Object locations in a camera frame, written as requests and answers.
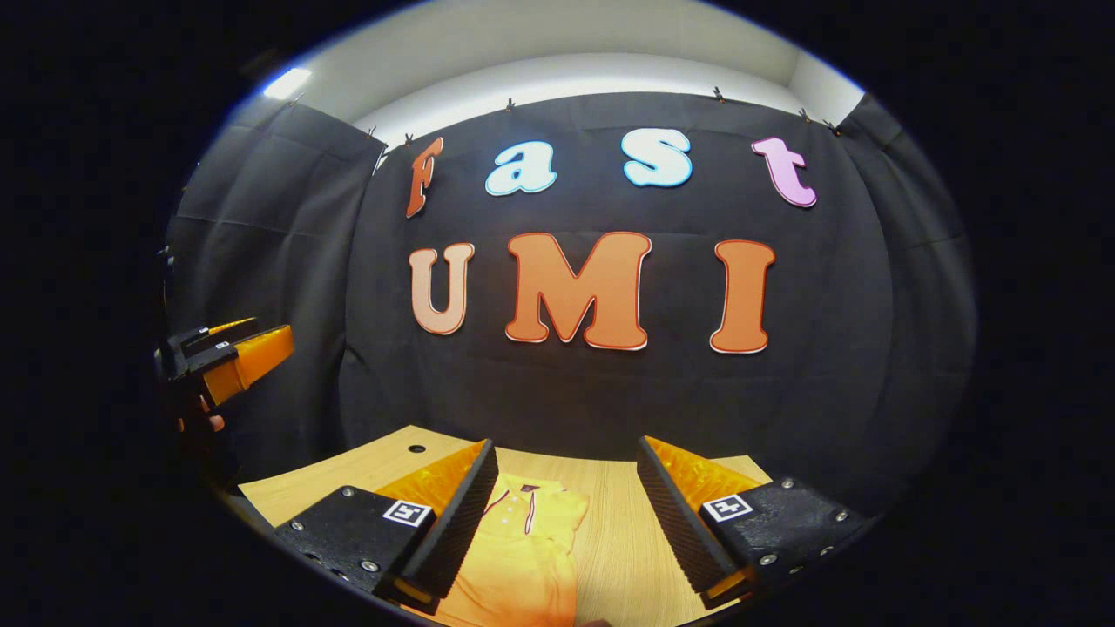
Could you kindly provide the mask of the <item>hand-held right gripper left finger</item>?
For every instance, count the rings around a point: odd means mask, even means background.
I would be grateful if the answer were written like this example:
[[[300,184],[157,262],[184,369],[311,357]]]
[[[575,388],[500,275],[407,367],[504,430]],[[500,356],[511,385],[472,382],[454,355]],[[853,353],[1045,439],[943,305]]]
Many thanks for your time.
[[[449,595],[498,473],[493,442],[481,440],[386,488],[337,488],[274,536],[367,594],[434,612]]]

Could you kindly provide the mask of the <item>black backdrop cloth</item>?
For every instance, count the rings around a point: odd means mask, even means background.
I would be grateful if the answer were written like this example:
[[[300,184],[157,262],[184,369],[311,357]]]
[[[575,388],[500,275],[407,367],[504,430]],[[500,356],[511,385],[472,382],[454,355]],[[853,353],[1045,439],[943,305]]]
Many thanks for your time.
[[[569,457],[649,435],[875,515],[963,397],[976,295],[924,151],[864,97],[602,94],[391,151],[241,110],[167,232],[172,332],[254,317],[294,354],[226,411],[251,481],[414,425]]]

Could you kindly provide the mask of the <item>ceiling light panel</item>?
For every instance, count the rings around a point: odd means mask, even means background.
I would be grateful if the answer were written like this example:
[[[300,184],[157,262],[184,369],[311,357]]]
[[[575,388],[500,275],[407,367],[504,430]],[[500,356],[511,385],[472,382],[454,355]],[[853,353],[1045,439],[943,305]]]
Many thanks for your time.
[[[311,69],[292,66],[278,74],[261,89],[261,96],[268,99],[288,102],[300,98],[314,75]]]

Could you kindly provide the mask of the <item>row of black cloth clips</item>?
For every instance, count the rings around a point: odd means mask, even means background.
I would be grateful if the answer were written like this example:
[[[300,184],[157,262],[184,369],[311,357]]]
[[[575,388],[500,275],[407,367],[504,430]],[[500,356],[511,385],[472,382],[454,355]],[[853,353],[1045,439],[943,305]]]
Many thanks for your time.
[[[369,131],[374,138],[389,146],[403,145],[407,135],[419,138],[450,125],[479,118],[491,112],[522,110],[527,105],[549,102],[570,102],[575,97],[614,95],[633,99],[641,96],[661,96],[677,99],[688,97],[700,102],[760,105],[770,110],[806,112],[809,118],[843,123],[862,100],[864,91],[856,84],[807,83],[799,91],[766,81],[744,81],[716,95],[712,84],[655,84],[653,81],[549,81],[518,86],[510,91],[481,94],[471,91],[466,84],[435,84],[416,91],[378,110],[367,112],[353,120],[359,131]]]

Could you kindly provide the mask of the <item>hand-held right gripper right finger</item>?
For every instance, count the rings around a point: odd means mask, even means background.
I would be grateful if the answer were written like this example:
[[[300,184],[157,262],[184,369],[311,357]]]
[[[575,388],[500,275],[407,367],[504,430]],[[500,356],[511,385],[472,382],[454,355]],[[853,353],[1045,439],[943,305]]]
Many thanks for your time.
[[[637,474],[707,608],[769,597],[875,524],[799,479],[762,482],[651,436],[639,438]]]

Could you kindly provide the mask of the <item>orange T-shirt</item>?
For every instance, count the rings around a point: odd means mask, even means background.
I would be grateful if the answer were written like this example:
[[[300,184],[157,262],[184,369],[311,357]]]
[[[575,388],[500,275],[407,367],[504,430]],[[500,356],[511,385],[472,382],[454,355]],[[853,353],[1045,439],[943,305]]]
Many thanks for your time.
[[[502,473],[430,619],[449,627],[574,627],[572,548],[588,504],[561,482]]]

